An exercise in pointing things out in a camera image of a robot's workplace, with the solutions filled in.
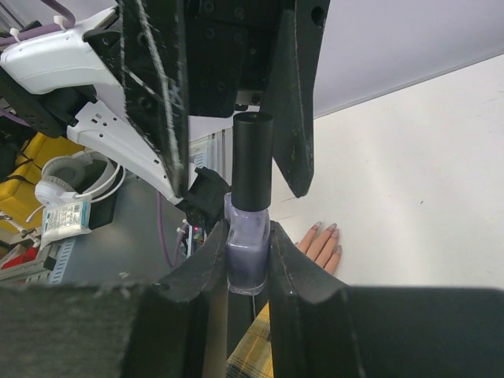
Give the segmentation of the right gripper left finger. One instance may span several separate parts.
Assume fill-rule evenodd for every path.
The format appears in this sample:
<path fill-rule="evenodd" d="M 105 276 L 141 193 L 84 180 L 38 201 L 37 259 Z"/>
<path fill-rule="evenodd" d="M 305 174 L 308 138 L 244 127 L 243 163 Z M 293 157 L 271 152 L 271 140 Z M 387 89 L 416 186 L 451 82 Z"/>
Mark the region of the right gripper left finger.
<path fill-rule="evenodd" d="M 2 376 L 225 376 L 228 230 L 156 283 L 2 286 Z"/>

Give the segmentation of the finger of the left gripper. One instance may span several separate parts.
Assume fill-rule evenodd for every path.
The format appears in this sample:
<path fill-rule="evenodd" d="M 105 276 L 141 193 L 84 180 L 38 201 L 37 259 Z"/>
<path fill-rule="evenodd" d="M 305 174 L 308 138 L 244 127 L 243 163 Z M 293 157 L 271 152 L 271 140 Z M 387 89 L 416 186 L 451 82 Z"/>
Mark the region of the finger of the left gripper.
<path fill-rule="evenodd" d="M 273 157 L 295 197 L 314 174 L 313 92 L 330 1 L 290 1 L 280 15 L 261 111 L 273 116 Z"/>
<path fill-rule="evenodd" d="M 120 72 L 126 115 L 154 152 L 161 185 L 188 189 L 188 77 L 184 3 L 121 1 Z"/>

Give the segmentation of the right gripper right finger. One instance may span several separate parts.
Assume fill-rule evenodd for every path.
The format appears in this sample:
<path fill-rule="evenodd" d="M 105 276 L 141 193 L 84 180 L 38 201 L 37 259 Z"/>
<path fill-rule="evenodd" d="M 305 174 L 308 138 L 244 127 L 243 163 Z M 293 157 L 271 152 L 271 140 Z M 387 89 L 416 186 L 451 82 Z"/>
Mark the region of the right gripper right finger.
<path fill-rule="evenodd" d="M 271 225 L 269 310 L 277 377 L 500 377 L 503 293 L 358 287 Z"/>

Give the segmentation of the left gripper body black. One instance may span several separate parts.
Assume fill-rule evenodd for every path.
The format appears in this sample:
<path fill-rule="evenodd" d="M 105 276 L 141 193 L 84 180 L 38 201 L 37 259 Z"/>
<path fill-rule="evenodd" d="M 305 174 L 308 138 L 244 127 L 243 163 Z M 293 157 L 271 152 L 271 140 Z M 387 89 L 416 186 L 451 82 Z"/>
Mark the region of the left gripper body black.
<path fill-rule="evenodd" d="M 184 3 L 189 114 L 228 118 L 268 99 L 284 1 Z"/>

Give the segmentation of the purple nail polish bottle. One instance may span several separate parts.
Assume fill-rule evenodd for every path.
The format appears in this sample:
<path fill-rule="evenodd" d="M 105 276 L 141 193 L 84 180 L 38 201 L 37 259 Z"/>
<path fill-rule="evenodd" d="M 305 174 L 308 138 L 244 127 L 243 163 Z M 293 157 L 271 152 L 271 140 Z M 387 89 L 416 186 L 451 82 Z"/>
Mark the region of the purple nail polish bottle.
<path fill-rule="evenodd" d="M 232 195 L 227 193 L 224 217 L 229 223 L 225 244 L 228 290 L 238 295 L 258 295 L 264 289 L 267 275 L 269 212 L 237 209 L 232 205 Z"/>

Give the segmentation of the yellow plaid sleeve forearm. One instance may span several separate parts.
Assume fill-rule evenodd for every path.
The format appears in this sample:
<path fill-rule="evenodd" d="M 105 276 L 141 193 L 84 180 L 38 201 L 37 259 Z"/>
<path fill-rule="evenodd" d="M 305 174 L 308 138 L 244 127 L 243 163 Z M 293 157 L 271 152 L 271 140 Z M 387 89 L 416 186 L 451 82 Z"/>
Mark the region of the yellow plaid sleeve forearm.
<path fill-rule="evenodd" d="M 266 303 L 227 360 L 227 378 L 273 378 L 269 304 Z"/>

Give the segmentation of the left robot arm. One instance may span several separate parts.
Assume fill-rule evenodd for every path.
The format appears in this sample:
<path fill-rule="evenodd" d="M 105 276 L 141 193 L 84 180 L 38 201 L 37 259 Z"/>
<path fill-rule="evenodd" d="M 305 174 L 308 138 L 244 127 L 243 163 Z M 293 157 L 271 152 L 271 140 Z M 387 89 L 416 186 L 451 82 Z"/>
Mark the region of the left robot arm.
<path fill-rule="evenodd" d="M 327 1 L 119 1 L 1 41 L 1 95 L 38 132 L 97 150 L 196 224 L 230 187 L 189 165 L 192 117 L 256 106 L 296 197 L 313 179 L 313 89 Z"/>

